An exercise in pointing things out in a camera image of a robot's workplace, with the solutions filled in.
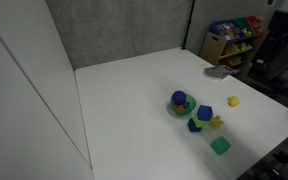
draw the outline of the white table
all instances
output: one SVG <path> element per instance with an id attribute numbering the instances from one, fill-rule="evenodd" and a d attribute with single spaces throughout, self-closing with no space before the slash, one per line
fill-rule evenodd
<path id="1" fill-rule="evenodd" d="M 175 48 L 76 71 L 95 180 L 235 179 L 288 137 L 286 107 L 233 77 L 206 78 L 208 66 Z M 176 90 L 225 124 L 189 132 L 189 117 L 167 111 Z M 232 145 L 222 155 L 210 147 L 219 136 Z"/>

